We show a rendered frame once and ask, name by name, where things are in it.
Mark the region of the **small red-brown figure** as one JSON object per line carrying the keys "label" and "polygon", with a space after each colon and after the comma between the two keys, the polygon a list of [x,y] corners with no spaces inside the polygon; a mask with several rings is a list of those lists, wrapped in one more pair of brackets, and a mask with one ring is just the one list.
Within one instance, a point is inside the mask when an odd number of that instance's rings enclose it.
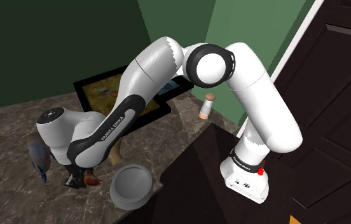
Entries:
{"label": "small red-brown figure", "polygon": [[93,169],[89,168],[86,170],[84,175],[84,183],[89,186],[98,186],[103,182],[102,179],[99,179],[94,173]]}

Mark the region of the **blue and brown fish figure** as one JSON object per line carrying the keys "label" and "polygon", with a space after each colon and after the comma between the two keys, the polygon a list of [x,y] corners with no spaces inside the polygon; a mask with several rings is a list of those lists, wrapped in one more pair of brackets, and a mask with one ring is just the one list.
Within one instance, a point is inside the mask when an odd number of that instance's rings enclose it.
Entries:
{"label": "blue and brown fish figure", "polygon": [[47,182],[46,172],[51,166],[51,151],[38,132],[26,136],[26,145],[31,157],[33,168],[38,171],[42,182]]}

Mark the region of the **beige wooden piece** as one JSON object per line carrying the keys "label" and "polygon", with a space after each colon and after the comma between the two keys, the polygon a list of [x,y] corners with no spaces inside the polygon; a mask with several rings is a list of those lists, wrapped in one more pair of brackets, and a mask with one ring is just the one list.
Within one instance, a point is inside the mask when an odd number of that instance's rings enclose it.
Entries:
{"label": "beige wooden piece", "polygon": [[119,140],[117,140],[109,152],[108,159],[110,160],[111,165],[116,165],[123,160],[123,157],[120,153],[121,142],[122,138],[119,138]]}

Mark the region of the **grey bowl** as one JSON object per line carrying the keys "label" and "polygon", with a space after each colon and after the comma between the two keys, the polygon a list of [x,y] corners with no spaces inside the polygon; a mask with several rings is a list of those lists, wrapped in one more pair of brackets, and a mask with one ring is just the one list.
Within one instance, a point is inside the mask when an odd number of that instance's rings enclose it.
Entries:
{"label": "grey bowl", "polygon": [[143,166],[130,164],[112,178],[110,197],[113,204],[126,211],[142,207],[153,194],[151,173]]}

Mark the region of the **black framed fish picture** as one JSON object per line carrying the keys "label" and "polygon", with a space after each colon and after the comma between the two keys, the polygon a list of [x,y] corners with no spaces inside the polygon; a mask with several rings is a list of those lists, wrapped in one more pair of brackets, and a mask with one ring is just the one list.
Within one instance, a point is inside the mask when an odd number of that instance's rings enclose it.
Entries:
{"label": "black framed fish picture", "polygon": [[[122,66],[73,83],[83,111],[96,111],[108,115],[114,107],[118,96],[121,76],[127,66]],[[169,114],[170,106],[156,94],[147,104],[144,111],[133,125],[124,133],[127,134]]]}

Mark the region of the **dark robot stand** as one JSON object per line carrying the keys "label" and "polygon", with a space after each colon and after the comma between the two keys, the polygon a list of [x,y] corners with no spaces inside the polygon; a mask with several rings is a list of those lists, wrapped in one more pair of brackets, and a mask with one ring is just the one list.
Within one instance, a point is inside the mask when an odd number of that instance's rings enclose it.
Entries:
{"label": "dark robot stand", "polygon": [[294,172],[271,155],[262,204],[226,187],[219,166],[237,141],[210,124],[162,173],[162,189],[118,224],[289,224]]}

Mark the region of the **black framed blue picture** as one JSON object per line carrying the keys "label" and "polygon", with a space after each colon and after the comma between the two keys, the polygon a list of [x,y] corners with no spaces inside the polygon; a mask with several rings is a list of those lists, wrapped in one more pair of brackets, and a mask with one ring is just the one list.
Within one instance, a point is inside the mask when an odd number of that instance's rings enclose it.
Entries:
{"label": "black framed blue picture", "polygon": [[194,84],[184,78],[177,76],[170,80],[159,92],[158,95],[164,100],[168,101],[181,95],[194,87]]}

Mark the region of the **white shaker with brown cap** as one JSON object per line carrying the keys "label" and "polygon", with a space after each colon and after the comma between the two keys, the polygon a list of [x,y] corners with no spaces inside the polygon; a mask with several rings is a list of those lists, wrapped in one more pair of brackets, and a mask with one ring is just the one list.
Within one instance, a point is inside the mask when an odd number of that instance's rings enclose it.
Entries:
{"label": "white shaker with brown cap", "polygon": [[202,105],[202,108],[200,109],[199,112],[199,117],[201,119],[207,120],[212,108],[212,103],[215,101],[216,97],[214,94],[206,94],[205,95],[205,101]]}

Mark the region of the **dark panelled door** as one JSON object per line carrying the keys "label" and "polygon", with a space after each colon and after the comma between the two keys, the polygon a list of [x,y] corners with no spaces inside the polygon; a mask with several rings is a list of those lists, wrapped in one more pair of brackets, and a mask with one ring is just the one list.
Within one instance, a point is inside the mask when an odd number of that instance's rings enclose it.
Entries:
{"label": "dark panelled door", "polygon": [[279,157],[295,172],[301,224],[351,224],[351,0],[324,0],[276,79],[303,135]]}

